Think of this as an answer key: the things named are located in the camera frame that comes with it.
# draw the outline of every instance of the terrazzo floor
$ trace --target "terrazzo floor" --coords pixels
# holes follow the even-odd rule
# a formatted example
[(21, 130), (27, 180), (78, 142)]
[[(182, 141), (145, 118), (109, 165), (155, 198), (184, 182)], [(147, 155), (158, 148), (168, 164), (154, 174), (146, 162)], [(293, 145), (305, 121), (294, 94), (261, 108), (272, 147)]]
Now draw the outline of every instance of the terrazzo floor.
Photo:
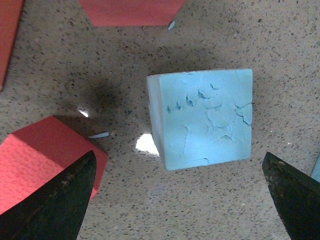
[[(79, 240), (289, 240), (262, 172), (267, 151), (310, 174), (320, 152), (320, 2), (187, 0), (175, 26), (94, 27), (77, 0), (26, 0), (0, 141), (55, 115), (108, 152)], [(252, 68), (250, 159), (167, 171), (146, 76)], [(88, 117), (79, 113), (87, 112)]]

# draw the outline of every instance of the cracked paint surface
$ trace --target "cracked paint surface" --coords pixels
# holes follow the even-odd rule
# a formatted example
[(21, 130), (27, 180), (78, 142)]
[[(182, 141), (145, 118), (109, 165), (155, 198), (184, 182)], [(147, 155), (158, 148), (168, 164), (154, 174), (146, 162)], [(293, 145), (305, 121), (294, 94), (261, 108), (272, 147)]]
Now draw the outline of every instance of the cracked paint surface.
[[(251, 69), (168, 73), (148, 77), (160, 87), (161, 108), (151, 110), (152, 128), (161, 126), (161, 158), (168, 170), (205, 166), (250, 157), (252, 124)], [(156, 106), (150, 102), (150, 108)]]

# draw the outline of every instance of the blue foam cube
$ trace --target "blue foam cube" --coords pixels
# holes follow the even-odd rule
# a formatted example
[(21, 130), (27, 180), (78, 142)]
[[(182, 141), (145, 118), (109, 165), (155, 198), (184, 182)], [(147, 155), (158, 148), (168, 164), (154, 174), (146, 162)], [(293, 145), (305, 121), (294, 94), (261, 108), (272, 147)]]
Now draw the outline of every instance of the blue foam cube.
[(251, 69), (147, 77), (152, 137), (167, 170), (250, 157)]
[(315, 162), (314, 168), (311, 173), (311, 178), (313, 178), (314, 180), (320, 183), (320, 155), (317, 161)]

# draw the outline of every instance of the small debris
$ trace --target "small debris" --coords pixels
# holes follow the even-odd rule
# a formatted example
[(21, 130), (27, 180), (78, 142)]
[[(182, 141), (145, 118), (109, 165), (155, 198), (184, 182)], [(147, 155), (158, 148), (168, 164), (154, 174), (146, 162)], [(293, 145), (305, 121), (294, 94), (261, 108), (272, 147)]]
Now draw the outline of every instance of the small debris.
[(176, 21), (170, 22), (170, 24), (169, 24), (169, 26), (168, 26), (168, 30), (170, 31), (171, 29), (173, 29), (174, 26), (175, 26), (175, 24), (176, 24)]
[(96, 135), (92, 135), (92, 136), (88, 136), (88, 138), (90, 139), (100, 139), (100, 138), (105, 138), (105, 137), (108, 137), (109, 136), (109, 132), (102, 132), (102, 133), (99, 133), (99, 134), (96, 134)]

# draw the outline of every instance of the red foam block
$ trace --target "red foam block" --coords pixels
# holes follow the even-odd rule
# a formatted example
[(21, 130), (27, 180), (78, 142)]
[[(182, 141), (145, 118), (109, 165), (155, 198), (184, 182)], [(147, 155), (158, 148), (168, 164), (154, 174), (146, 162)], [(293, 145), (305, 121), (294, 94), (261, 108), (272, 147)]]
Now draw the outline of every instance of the red foam block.
[(97, 193), (108, 155), (54, 116), (10, 134), (0, 145), (0, 214), (93, 150)]
[(5, 83), (23, 5), (24, 0), (0, 0), (0, 91)]
[(79, 0), (92, 24), (102, 26), (168, 25), (186, 0)]

